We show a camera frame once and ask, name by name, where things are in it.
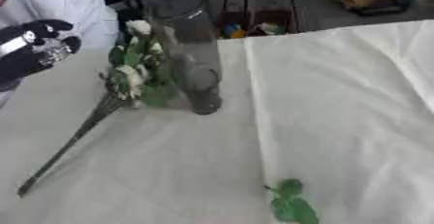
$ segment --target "white tablecloth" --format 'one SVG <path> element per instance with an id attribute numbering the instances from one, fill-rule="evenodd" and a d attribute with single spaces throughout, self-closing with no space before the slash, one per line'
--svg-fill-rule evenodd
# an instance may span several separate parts
<path id="1" fill-rule="evenodd" d="M 0 223 L 266 223 L 245 52 L 242 41 L 220 45 L 219 112 L 119 112 L 19 200 L 19 185 L 96 106 L 107 57 L 85 51 L 27 79 L 0 111 Z"/>
<path id="2" fill-rule="evenodd" d="M 434 223 L 433 21 L 220 45 L 220 112 L 119 112 L 19 200 L 106 59 L 28 79 L 0 112 L 0 223 L 270 223 L 263 176 L 301 179 L 322 224 Z"/>
<path id="3" fill-rule="evenodd" d="M 268 184 L 323 224 L 434 223 L 434 21 L 248 40 Z"/>

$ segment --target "single leaf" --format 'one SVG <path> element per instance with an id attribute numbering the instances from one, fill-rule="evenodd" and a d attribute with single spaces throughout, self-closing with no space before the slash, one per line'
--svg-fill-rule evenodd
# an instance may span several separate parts
<path id="1" fill-rule="evenodd" d="M 298 179 L 286 179 L 279 183 L 276 191 L 285 198 L 296 197 L 301 194 L 303 184 Z"/>
<path id="2" fill-rule="evenodd" d="M 164 107 L 168 101 L 168 98 L 163 91 L 164 89 L 162 88 L 144 85 L 141 90 L 142 93 L 140 96 L 140 100 L 150 108 Z"/>
<path id="3" fill-rule="evenodd" d="M 114 67 L 124 62 L 124 51 L 120 47 L 114 47 L 108 54 L 108 61 Z"/>
<path id="4" fill-rule="evenodd" d="M 140 57 L 134 52 L 127 52 L 124 56 L 124 65 L 136 67 L 140 62 Z"/>
<path id="5" fill-rule="evenodd" d="M 290 206 L 294 210 L 295 220 L 299 224 L 319 224 L 317 213 L 301 198 L 292 199 Z"/>
<path id="6" fill-rule="evenodd" d="M 274 217 L 281 222 L 295 221 L 295 213 L 287 199 L 278 197 L 271 201 Z"/>

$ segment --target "gloved hand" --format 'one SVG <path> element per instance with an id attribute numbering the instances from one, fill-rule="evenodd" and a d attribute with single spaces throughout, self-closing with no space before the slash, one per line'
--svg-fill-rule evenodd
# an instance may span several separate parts
<path id="1" fill-rule="evenodd" d="M 35 34 L 34 40 L 27 46 L 15 50 L 0 57 L 0 84 L 21 79 L 29 75 L 39 73 L 52 67 L 51 64 L 43 64 L 42 60 L 49 57 L 46 52 L 34 52 L 33 46 L 43 46 L 43 39 L 55 39 L 59 31 L 73 29 L 71 23 L 57 20 L 45 19 L 29 22 L 20 26 L 10 26 L 0 30 L 0 45 L 17 38 L 28 31 Z M 81 45 L 78 37 L 69 37 L 62 41 L 72 53 L 76 53 Z"/>

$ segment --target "white rose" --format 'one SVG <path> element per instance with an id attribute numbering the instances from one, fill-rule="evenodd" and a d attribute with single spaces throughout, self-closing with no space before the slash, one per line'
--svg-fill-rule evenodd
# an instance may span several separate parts
<path id="1" fill-rule="evenodd" d="M 141 86 L 144 83 L 144 79 L 141 77 L 139 72 L 129 65 L 123 65 L 116 68 L 119 72 L 125 74 L 128 80 L 128 85 L 130 86 L 130 96 L 135 98 L 141 95 Z"/>
<path id="2" fill-rule="evenodd" d="M 127 27 L 139 32 L 143 35 L 149 35 L 151 33 L 151 25 L 146 20 L 130 20 L 127 21 Z"/>
<path id="3" fill-rule="evenodd" d="M 143 65 L 141 64 L 138 65 L 138 71 L 141 77 L 143 78 L 143 80 L 147 80 L 149 78 L 149 72 L 146 70 L 146 68 Z"/>

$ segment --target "colorful object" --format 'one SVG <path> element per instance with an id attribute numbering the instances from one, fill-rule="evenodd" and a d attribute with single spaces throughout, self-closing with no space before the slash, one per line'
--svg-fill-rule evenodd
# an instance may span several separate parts
<path id="1" fill-rule="evenodd" d="M 257 30 L 260 30 L 261 32 L 265 33 L 266 35 L 281 35 L 285 34 L 285 27 L 279 26 L 278 24 L 274 23 L 262 23 L 256 26 Z"/>
<path id="2" fill-rule="evenodd" d="M 270 203 L 274 217 L 284 223 L 297 222 L 299 224 L 319 224 L 317 213 L 310 205 L 299 197 L 303 184 L 298 179 L 286 179 L 276 188 L 267 187 L 273 194 Z"/>
<path id="3" fill-rule="evenodd" d="M 223 28 L 223 35 L 227 39 L 239 39 L 244 38 L 246 32 L 238 24 L 228 24 Z"/>

